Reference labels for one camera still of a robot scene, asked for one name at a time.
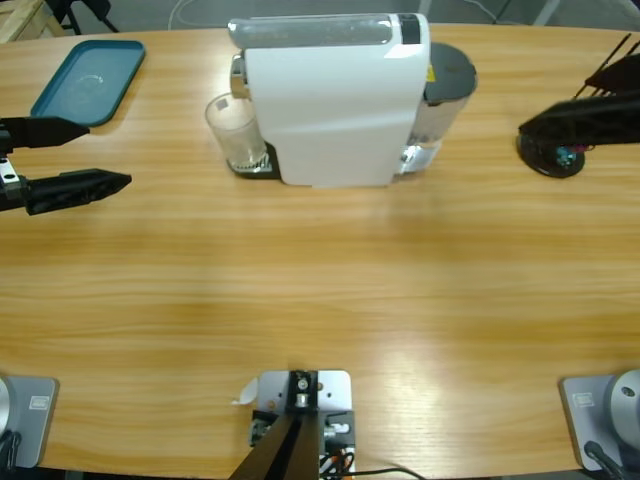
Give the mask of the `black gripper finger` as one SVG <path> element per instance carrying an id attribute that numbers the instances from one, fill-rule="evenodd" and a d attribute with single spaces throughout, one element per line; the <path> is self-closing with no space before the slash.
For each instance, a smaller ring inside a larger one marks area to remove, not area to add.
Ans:
<path id="1" fill-rule="evenodd" d="M 588 87 L 604 94 L 622 94 L 639 90 L 639 55 L 624 56 L 593 73 L 585 80 Z"/>
<path id="2" fill-rule="evenodd" d="M 61 173 L 28 181 L 24 205 L 29 215 L 83 206 L 115 195 L 132 181 L 128 174 L 102 169 Z"/>
<path id="3" fill-rule="evenodd" d="M 547 146 L 636 144 L 639 142 L 639 95 L 559 102 L 521 124 L 519 133 Z"/>
<path id="4" fill-rule="evenodd" d="M 58 117 L 12 117 L 8 119 L 8 148 L 61 146 L 89 132 L 86 126 Z"/>

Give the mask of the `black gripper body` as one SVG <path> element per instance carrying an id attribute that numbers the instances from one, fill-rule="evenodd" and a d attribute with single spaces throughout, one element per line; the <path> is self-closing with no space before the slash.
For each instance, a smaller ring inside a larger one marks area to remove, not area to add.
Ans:
<path id="1" fill-rule="evenodd" d="M 1 120 L 1 210 L 23 205 L 23 182 L 9 160 L 18 148 L 28 146 L 26 119 Z"/>

